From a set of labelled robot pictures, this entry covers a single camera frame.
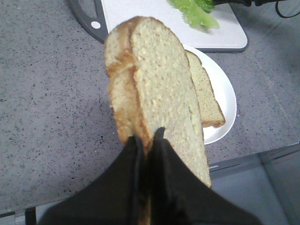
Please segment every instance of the lettuce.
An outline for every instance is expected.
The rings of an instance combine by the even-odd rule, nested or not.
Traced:
[[[199,25],[210,29],[219,28],[218,22],[207,12],[213,10],[212,0],[169,0],[184,14],[184,18],[192,27]],[[198,4],[203,5],[205,12]]]

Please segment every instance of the gray countertop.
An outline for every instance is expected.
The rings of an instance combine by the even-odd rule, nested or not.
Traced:
[[[300,10],[289,0],[286,9]],[[232,5],[249,46],[208,53],[237,97],[237,118],[207,145],[211,163],[300,139],[300,16]],[[106,91],[104,46],[66,0],[0,3],[0,214],[63,199],[122,148]]]

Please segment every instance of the white plate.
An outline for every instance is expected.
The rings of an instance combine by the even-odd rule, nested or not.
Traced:
[[[186,50],[196,54],[201,60],[202,66],[206,69],[208,76],[210,77],[215,98],[225,116],[226,122],[223,126],[219,128],[203,128],[204,144],[210,144],[224,137],[233,126],[237,109],[235,93],[228,77],[214,60],[193,47],[188,45],[183,46]]]

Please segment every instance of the cutting board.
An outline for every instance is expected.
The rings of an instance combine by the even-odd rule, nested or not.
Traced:
[[[191,28],[183,14],[167,0],[102,0],[108,32],[134,16],[152,16],[162,21],[183,44],[203,52],[242,52],[248,39],[229,4],[215,7],[211,15],[220,24],[219,29]]]

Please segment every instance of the bread slice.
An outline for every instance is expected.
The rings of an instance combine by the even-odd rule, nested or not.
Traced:
[[[201,115],[189,62],[178,38],[152,17],[117,26],[105,42],[108,92],[119,137],[141,138],[146,153],[155,131],[207,186],[211,186]]]
[[[210,78],[202,67],[200,59],[192,52],[186,50],[190,64],[192,79],[196,87],[197,98],[201,111],[202,126],[218,128],[225,124],[225,117],[219,103],[215,99]]]

